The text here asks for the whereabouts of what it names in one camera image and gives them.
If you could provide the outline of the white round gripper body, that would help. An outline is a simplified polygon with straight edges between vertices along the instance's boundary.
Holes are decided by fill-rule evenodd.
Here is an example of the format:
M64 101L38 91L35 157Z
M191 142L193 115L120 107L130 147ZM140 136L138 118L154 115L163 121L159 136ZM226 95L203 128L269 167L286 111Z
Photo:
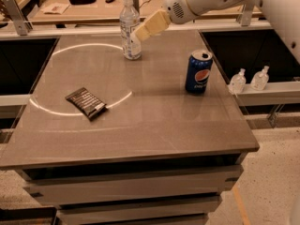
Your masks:
M167 10L172 23L183 24L198 18L188 6L187 0L164 0L163 7Z

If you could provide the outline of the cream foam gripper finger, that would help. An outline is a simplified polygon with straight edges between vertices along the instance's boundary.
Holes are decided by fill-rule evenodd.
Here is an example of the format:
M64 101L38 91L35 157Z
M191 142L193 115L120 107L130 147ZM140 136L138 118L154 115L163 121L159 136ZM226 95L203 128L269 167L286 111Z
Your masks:
M164 9L159 9L151 16L146 18L134 31L134 41L144 41L150 37L165 31L171 23L168 12Z

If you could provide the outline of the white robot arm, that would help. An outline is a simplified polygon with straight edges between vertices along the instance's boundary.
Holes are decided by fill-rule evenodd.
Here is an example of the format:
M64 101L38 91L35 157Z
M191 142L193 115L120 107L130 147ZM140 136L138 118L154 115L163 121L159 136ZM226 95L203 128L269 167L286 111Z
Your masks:
M300 62L300 0L164 0L163 8L141 23L130 37L135 41L144 41L166 30L171 23L187 23L210 10L222 10L245 3L262 12L294 58Z

